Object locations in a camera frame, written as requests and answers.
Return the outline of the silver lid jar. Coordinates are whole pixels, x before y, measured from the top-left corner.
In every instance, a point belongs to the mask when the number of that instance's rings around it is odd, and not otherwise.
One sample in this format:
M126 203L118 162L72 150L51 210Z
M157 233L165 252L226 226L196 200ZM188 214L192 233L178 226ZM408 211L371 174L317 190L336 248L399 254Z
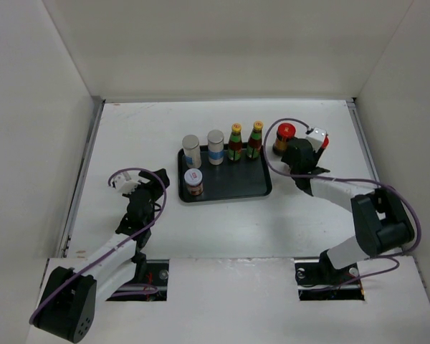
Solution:
M182 140L183 153L189 168L201 167L199 139L195 135L186 135Z

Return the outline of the green sauce bottle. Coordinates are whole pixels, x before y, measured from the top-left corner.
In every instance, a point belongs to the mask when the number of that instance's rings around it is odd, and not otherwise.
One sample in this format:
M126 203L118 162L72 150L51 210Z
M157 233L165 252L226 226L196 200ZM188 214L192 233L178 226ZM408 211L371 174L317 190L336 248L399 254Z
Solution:
M263 122L255 121L246 148L246 156L248 159L256 160L262 149L262 130Z
M234 123L231 126L231 134L228 142L228 158L230 161L238 161L242 154L242 126Z

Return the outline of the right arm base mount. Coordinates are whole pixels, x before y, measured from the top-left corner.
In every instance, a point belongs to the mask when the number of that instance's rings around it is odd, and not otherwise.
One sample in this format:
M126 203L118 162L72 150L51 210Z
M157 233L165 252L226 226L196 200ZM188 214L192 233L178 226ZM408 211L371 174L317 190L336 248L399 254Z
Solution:
M358 276L356 263L324 274L317 259L295 260L295 279L300 301L364 301L361 282L351 282Z

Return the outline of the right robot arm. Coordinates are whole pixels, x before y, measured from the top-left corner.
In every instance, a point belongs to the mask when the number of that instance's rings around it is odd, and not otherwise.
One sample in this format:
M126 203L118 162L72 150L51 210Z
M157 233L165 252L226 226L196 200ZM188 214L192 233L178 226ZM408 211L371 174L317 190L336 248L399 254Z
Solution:
M299 190L352 214L354 236L319 257L318 275L323 282L332 284L344 275L344 268L412 242L415 231L394 190L382 185L366 188L324 176L328 170L317 166L322 153L323 149L315 150L308 139L293 138L281 162L290 167Z

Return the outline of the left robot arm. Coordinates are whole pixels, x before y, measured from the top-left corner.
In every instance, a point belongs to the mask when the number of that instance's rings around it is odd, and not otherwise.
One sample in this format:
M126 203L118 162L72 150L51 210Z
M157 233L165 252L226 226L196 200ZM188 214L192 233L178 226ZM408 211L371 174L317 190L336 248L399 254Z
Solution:
M142 249L151 228L162 215L170 185L165 169L137 168L133 180L124 168L107 180L108 186L128 199L125 215L111 238L83 262L57 267L48 277L30 325L71 343L89 331L96 307L111 297L126 297L119 288L140 285L146 278Z

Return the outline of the blue label jar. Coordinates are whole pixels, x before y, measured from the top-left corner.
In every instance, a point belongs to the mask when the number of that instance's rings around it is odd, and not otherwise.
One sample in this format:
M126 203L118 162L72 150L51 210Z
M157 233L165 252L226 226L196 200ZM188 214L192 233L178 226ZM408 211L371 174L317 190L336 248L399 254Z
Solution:
M218 166L224 160L224 134L217 129L207 135L209 163Z

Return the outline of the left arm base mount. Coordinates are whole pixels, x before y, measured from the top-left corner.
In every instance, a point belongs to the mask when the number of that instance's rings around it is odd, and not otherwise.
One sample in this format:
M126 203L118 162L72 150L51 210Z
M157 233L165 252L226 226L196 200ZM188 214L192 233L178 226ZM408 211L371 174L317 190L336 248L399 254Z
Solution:
M134 278L122 285L111 302L155 302L166 301L169 280L169 260L148 260Z

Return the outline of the white lid spice jar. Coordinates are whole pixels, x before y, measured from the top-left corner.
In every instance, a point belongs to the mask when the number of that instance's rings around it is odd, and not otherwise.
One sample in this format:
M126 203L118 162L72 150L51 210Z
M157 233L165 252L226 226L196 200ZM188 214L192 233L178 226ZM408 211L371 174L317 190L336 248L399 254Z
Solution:
M192 196L199 196L204 191L203 174L197 168L188 169L183 176L188 192Z

